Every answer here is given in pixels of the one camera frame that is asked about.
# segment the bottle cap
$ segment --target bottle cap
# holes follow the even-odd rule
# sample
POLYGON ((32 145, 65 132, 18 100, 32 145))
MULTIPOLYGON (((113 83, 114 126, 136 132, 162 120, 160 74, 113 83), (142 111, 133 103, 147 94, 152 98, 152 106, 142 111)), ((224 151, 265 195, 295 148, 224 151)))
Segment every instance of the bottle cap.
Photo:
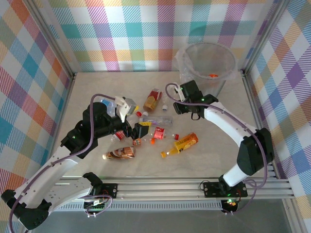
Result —
POLYGON ((161 152, 162 158, 166 158, 166 153, 164 151, 161 152))

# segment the clear plastic bag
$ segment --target clear plastic bag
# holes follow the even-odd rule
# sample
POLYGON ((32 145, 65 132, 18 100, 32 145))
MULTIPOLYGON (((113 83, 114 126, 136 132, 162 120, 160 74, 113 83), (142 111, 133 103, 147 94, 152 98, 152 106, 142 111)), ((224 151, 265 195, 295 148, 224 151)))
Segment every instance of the clear plastic bag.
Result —
POLYGON ((204 95, 218 93, 225 80, 237 77, 237 59, 230 49, 215 43, 198 43, 181 48, 175 63, 181 83, 195 80, 204 95))

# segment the purple cable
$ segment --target purple cable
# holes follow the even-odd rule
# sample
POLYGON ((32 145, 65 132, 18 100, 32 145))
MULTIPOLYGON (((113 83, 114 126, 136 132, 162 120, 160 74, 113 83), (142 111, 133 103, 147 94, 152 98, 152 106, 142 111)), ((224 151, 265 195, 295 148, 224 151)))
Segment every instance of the purple cable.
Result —
MULTIPOLYGON (((95 214, 95 216, 97 216, 97 215, 100 215, 100 214, 102 214, 103 212, 105 212, 111 205, 112 205, 112 202, 113 202, 113 198, 112 198, 112 196, 110 196, 110 195, 105 195, 105 194, 103 194, 103 195, 94 195, 94 196, 84 196, 84 197, 81 197, 81 198, 84 198, 84 199, 87 199, 87 198, 109 198, 110 199, 110 203, 109 203, 109 205, 106 207, 106 208, 104 208, 103 210, 101 210, 100 212, 98 212, 97 214, 95 214)), ((88 212, 88 210, 90 209, 91 207, 88 207, 87 209, 86 209, 86 213, 87 213, 87 215, 91 215, 89 212, 88 212)))
MULTIPOLYGON (((90 138, 90 141, 87 145, 87 147, 85 147, 83 150, 77 152, 77 153, 74 153, 74 154, 71 154, 71 155, 68 155, 62 159, 59 159, 59 160, 56 160, 55 162, 52 162, 51 165, 55 165, 55 164, 58 164, 66 159, 69 159, 70 157, 73 157, 73 156, 77 156, 79 154, 82 154, 84 153, 85 151, 87 151, 93 144, 93 137, 94 137, 94 118, 93 118, 93 102, 94 102, 94 99, 96 96, 101 96, 101 97, 104 97, 104 98, 107 98, 107 99, 111 99, 111 100, 115 100, 115 98, 113 97, 110 97, 110 96, 107 96, 107 95, 103 95, 103 94, 95 94, 94 96, 92 96, 91 98, 91 102, 90 102, 90 107, 89 107, 89 112, 90 112, 90 124, 91 124, 91 138, 90 138)), ((30 182, 29 184, 25 187, 25 189, 22 191, 22 194, 27 192, 27 190, 30 188, 30 186, 48 169, 50 168, 51 166, 50 165, 46 165, 30 182)), ((12 209, 11 209, 11 212, 10 212, 10 216, 9 216, 9 226, 10 226, 10 231, 11 233, 14 233, 14 230, 13 230, 13 223, 12 223, 12 218, 13 218, 13 214, 14 214, 14 210, 16 209, 17 207, 17 204, 19 203, 20 199, 23 197, 23 195, 20 195, 16 201, 14 202, 13 206, 12 206, 12 209)))
POLYGON ((236 119, 232 114, 224 111, 223 109, 217 107, 217 106, 214 106, 214 105, 211 105, 211 104, 207 104, 207 103, 185 103, 185 102, 182 102, 182 101, 179 101, 179 100, 175 100, 168 92, 168 87, 170 85, 174 85, 175 87, 178 87, 177 84, 175 83, 168 83, 166 86, 165 86, 165 93, 167 94, 167 96, 174 100, 175 102, 177 103, 180 103, 180 104, 183 104, 183 105, 190 105, 190 106, 206 106, 206 107, 210 107, 210 108, 213 108, 213 109, 216 109, 217 111, 220 111, 222 114, 225 114, 226 116, 228 116, 229 118, 231 118, 234 122, 238 123, 242 128, 244 128, 250 135, 252 135, 252 137, 255 139, 259 149, 260 149, 260 152, 261 152, 261 155, 262 155, 262 160, 263 160, 263 166, 264 166, 264 176, 263 176, 263 181, 260 185, 257 185, 256 181, 254 181, 253 179, 245 179, 244 183, 248 184, 249 186, 251 186, 252 188, 254 188, 254 193, 251 197, 251 199, 249 200, 249 202, 242 208, 244 209, 246 206, 248 206, 250 204, 250 202, 254 199, 255 197, 255 194, 256 194, 256 190, 258 188, 262 188, 266 181, 267 181, 267 176, 268 176, 268 168, 267 168, 267 159, 266 159, 266 156, 265 156, 265 153, 264 153, 264 149, 262 147, 262 144, 260 143, 259 139, 256 137, 256 135, 249 129, 247 128, 243 122, 241 122, 240 120, 236 119))

